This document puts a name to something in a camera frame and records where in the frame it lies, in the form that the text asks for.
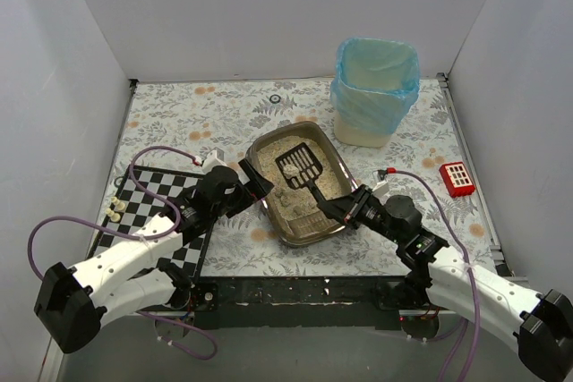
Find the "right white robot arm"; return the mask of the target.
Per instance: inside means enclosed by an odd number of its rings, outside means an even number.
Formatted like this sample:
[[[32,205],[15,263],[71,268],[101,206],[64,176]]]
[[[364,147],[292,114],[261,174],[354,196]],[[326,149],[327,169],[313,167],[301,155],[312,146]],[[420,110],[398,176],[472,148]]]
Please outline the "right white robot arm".
[[[407,196],[381,202],[366,186],[336,199],[318,200],[330,219],[365,226],[394,242],[412,282],[427,300],[474,322],[517,353],[543,381],[562,381],[572,370],[572,303],[554,289],[539,293],[479,265],[423,226]]]

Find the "black litter scoop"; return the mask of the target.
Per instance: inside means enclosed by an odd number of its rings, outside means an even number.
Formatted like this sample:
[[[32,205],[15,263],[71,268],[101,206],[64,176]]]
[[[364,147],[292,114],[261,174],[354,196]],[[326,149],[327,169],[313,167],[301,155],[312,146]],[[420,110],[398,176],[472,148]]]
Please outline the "black litter scoop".
[[[314,140],[284,138],[277,142],[271,156],[276,172],[278,212],[286,220],[309,216],[317,210],[317,202],[305,185],[309,180],[321,191],[325,199],[339,197],[341,188],[324,150]],[[286,164],[296,165],[300,174],[287,179],[282,170]]]

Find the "black white chessboard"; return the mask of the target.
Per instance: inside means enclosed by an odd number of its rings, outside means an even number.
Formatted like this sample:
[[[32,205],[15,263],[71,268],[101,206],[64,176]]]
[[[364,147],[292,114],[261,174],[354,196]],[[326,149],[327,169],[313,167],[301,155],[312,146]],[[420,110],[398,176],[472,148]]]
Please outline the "black white chessboard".
[[[155,167],[136,166],[135,178],[146,189],[156,193],[162,198],[173,199],[184,189],[194,186],[202,177],[201,174],[186,173],[159,169]],[[112,220],[104,216],[102,225],[114,232],[133,234],[144,227],[153,216],[160,212],[164,204],[153,199],[148,194],[135,187],[129,174],[115,179],[115,197],[125,204],[125,208],[119,212],[119,219]],[[165,256],[158,258],[157,267],[163,267],[173,263],[180,267],[194,283],[201,277],[201,269],[210,243],[212,229],[193,239],[190,235],[184,236],[185,244]]]

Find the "brown plastic litter box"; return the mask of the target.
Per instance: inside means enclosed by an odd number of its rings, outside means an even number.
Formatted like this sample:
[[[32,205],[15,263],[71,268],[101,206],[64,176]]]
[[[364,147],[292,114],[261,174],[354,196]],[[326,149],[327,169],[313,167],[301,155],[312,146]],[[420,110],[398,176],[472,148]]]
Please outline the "brown plastic litter box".
[[[247,159],[274,184],[263,208],[284,243],[308,246],[345,229],[320,211],[317,199],[346,196],[357,185],[319,125],[294,123],[268,132],[250,146]]]

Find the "grey litter clump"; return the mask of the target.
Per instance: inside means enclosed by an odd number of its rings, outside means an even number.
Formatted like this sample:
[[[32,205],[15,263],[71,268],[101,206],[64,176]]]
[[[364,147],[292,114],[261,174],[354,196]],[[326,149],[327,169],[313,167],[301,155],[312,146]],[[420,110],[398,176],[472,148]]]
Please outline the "grey litter clump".
[[[293,164],[286,164],[282,172],[287,179],[297,177],[300,174],[299,168]]]

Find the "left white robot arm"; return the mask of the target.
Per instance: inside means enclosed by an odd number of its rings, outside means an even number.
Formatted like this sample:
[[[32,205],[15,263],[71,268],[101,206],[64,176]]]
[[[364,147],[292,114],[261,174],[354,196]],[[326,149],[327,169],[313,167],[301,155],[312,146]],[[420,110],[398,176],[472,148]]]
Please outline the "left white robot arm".
[[[167,197],[166,205],[131,234],[90,259],[66,267],[57,262],[41,274],[34,312],[64,353],[77,352],[110,322],[150,306],[181,309],[192,298],[192,279],[175,263],[159,265],[169,253],[205,235],[223,216],[235,216],[273,188],[243,159],[242,183],[228,166],[214,166]]]

